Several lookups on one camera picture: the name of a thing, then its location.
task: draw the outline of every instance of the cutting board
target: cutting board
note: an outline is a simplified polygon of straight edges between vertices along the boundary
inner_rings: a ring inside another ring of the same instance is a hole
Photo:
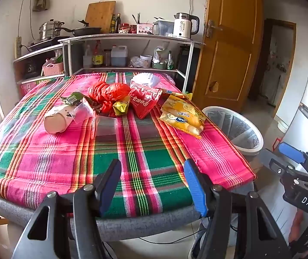
[[[85,21],[91,27],[101,27],[102,34],[109,33],[115,5],[116,1],[89,4]]]

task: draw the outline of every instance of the power strip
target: power strip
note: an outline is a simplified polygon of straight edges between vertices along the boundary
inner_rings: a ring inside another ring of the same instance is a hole
[[[21,44],[22,38],[21,37],[16,37],[15,40],[15,59],[19,58],[22,56],[22,50],[21,50]]]

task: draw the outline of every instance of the metal bolt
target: metal bolt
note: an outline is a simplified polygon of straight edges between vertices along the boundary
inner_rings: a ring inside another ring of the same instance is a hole
[[[217,191],[217,192],[220,192],[222,190],[222,186],[219,185],[219,184],[213,185],[213,190]]]
[[[86,184],[83,186],[83,190],[85,191],[91,191],[93,190],[94,186],[92,184]]]
[[[253,199],[258,198],[258,194],[255,191],[251,191],[249,195],[250,195],[250,198],[253,198]]]
[[[47,197],[55,197],[57,195],[56,191],[51,191],[47,193]]]

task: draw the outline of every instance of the white kettle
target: white kettle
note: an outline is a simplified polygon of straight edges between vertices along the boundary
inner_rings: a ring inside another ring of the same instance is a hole
[[[195,15],[190,15],[186,13],[177,13],[174,15],[176,18],[173,27],[173,37],[190,39],[191,35],[198,33],[200,29],[200,19]],[[191,32],[192,20],[196,20],[196,30]]]

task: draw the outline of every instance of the plaid blanket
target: plaid blanket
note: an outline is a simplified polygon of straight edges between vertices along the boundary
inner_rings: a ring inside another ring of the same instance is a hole
[[[72,122],[63,132],[49,135],[43,119],[58,96],[87,94],[99,80],[129,83],[133,73],[95,73],[57,78],[30,91],[0,124],[0,197],[35,209],[46,193],[73,192],[103,173],[112,159],[122,163],[107,218],[149,215],[192,204],[183,163],[193,158],[202,171],[226,188],[253,180],[255,175],[224,135],[207,123],[202,139],[160,121],[155,106],[143,120],[130,108],[118,117],[116,134],[90,140],[91,118]],[[159,87],[178,91],[159,75]]]

